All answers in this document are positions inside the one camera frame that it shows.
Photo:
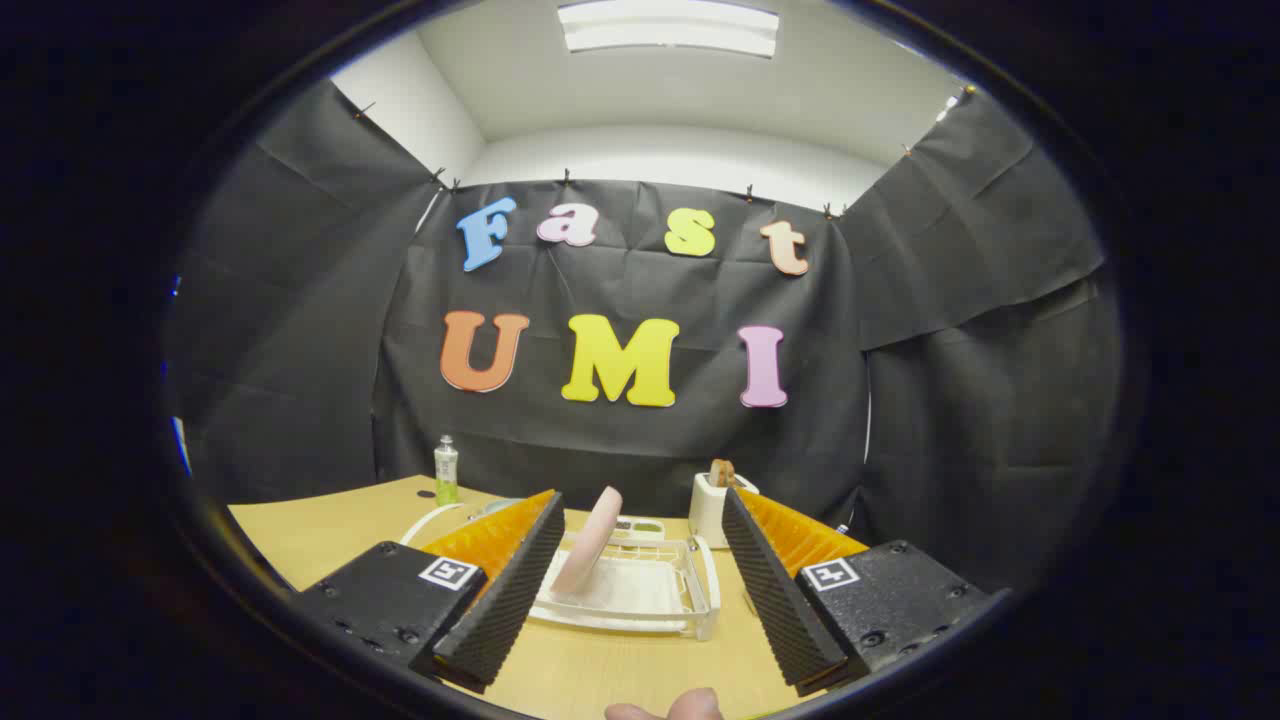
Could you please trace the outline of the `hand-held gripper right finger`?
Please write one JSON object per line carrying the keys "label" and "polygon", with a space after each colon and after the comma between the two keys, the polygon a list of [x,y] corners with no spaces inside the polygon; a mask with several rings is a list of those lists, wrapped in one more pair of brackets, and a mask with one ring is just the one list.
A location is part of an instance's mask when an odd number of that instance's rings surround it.
{"label": "hand-held gripper right finger", "polygon": [[991,607],[904,539],[868,546],[740,487],[726,492],[722,530],[780,673],[803,697],[897,666]]}

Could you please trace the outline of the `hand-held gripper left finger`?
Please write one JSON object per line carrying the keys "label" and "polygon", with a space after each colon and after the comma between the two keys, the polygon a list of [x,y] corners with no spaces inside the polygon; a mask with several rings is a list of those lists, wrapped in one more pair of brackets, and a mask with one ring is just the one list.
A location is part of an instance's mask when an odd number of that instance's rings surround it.
{"label": "hand-held gripper left finger", "polygon": [[483,693],[564,536],[564,498],[522,498],[417,548],[380,541],[300,593],[301,612],[376,661]]}

